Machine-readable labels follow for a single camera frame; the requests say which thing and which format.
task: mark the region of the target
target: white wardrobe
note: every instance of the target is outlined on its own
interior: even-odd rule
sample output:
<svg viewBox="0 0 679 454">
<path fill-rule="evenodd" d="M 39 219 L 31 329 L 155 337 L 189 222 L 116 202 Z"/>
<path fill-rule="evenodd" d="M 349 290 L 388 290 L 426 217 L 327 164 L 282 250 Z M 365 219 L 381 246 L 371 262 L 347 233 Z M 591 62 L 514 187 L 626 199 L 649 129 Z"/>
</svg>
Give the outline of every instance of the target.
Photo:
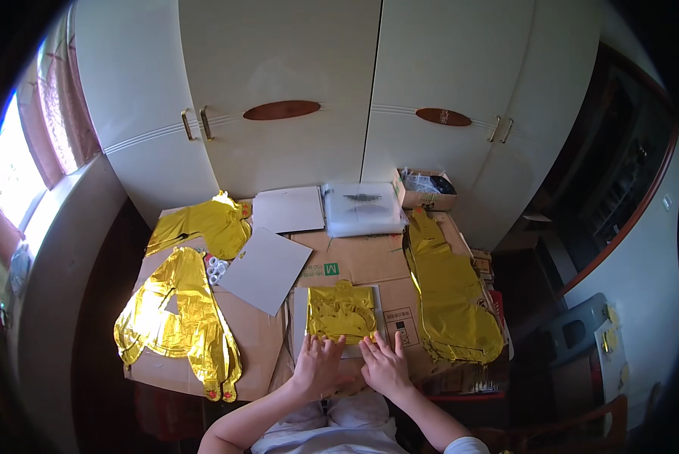
<svg viewBox="0 0 679 454">
<path fill-rule="evenodd" d="M 493 249 L 571 130 L 600 24 L 586 0 L 79 0 L 76 48 L 100 143 L 150 225 L 219 187 L 411 166 L 447 172 L 451 215 Z M 246 114 L 295 101 L 316 108 Z"/>
</svg>

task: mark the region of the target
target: plastic stool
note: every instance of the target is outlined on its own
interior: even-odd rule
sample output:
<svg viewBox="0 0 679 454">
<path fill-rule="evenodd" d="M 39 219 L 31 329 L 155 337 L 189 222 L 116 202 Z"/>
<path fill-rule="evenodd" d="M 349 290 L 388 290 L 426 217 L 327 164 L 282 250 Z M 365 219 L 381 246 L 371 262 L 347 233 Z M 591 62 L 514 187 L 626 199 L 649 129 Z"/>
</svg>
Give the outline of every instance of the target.
<svg viewBox="0 0 679 454">
<path fill-rule="evenodd" d="M 555 353 L 549 368 L 566 364 L 590 349 L 595 344 L 594 332 L 608 318 L 607 298 L 596 294 L 541 327 L 541 334 L 553 344 L 550 350 Z"/>
</svg>

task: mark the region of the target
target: deflated foil balloon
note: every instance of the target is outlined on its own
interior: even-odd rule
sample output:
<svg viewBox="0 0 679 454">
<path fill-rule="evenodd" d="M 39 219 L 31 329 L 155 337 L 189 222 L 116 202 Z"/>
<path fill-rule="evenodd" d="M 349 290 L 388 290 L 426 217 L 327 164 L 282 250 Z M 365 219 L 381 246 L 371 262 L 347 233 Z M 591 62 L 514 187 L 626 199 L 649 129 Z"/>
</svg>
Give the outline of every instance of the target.
<svg viewBox="0 0 679 454">
<path fill-rule="evenodd" d="M 158 219 L 145 256 L 202 236 L 211 255 L 234 259 L 251 237 L 251 226 L 245 220 L 251 213 L 251 204 L 236 204 L 227 192 L 220 191 L 207 202 Z"/>
<path fill-rule="evenodd" d="M 359 344 L 377 329 L 371 287 L 353 287 L 338 280 L 334 287 L 309 287 L 307 332 L 333 341 L 344 334 L 346 344 Z"/>
<path fill-rule="evenodd" d="M 165 310 L 172 295 L 178 314 Z M 125 365 L 137 361 L 145 347 L 162 356 L 188 358 L 206 397 L 236 400 L 241 358 L 195 249 L 173 250 L 127 302 L 113 334 Z"/>
<path fill-rule="evenodd" d="M 453 253 L 422 208 L 412 211 L 407 231 L 405 252 L 420 294 L 418 324 L 425 350 L 436 361 L 493 361 L 503 337 L 494 316 L 475 304 L 482 287 L 470 257 Z"/>
</svg>

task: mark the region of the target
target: brass door handle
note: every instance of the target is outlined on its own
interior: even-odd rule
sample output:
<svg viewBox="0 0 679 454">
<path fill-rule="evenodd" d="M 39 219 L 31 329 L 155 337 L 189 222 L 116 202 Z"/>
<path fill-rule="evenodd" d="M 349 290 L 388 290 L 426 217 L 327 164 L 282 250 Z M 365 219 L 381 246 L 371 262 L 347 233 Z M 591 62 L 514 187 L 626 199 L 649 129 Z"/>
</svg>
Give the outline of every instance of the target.
<svg viewBox="0 0 679 454">
<path fill-rule="evenodd" d="M 493 138 L 496 137 L 496 131 L 498 131 L 498 125 L 500 125 L 500 117 L 498 115 L 496 115 L 496 127 L 493 128 L 493 133 L 490 134 L 488 141 L 493 141 Z"/>
<path fill-rule="evenodd" d="M 204 131 L 206 132 L 206 140 L 213 140 L 214 137 L 211 135 L 211 128 L 208 127 L 208 119 L 206 118 L 206 107 L 208 107 L 208 106 L 204 105 L 203 108 L 199 110 L 200 121 L 202 121 L 203 124 L 204 124 Z"/>
<path fill-rule="evenodd" d="M 185 117 L 185 114 L 186 114 L 187 111 L 188 111 L 188 109 L 182 111 L 180 113 L 180 117 L 183 119 L 183 127 L 185 128 L 185 135 L 188 136 L 188 141 L 193 141 L 193 140 L 196 140 L 196 138 L 193 137 L 193 135 L 190 133 L 190 126 L 188 125 L 188 119 Z"/>
<path fill-rule="evenodd" d="M 506 135 L 503 136 L 503 139 L 500 140 L 500 143 L 506 143 L 508 140 L 508 135 L 511 133 L 511 128 L 514 127 L 514 119 L 511 117 L 508 117 L 508 129 L 506 130 Z"/>
</svg>

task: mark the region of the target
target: hand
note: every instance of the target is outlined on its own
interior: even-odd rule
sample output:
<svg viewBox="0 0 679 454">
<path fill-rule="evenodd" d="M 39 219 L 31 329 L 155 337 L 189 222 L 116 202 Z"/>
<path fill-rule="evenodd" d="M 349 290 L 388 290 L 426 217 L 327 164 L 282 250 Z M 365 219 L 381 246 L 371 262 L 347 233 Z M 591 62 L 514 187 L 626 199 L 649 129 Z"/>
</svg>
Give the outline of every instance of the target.
<svg viewBox="0 0 679 454">
<path fill-rule="evenodd" d="M 360 340 L 360 350 L 365 359 L 362 376 L 372 389 L 395 401 L 399 396 L 413 389 L 407 374 L 407 362 L 402 353 L 402 340 L 399 331 L 395 332 L 395 351 L 375 331 L 377 345 L 369 337 Z"/>
<path fill-rule="evenodd" d="M 346 377 L 337 376 L 345 342 L 344 335 L 339 337 L 336 344 L 327 336 L 318 339 L 316 334 L 307 334 L 304 337 L 297 367 L 289 379 L 303 400 L 312 402 L 330 396 L 337 385 L 346 381 Z"/>
</svg>

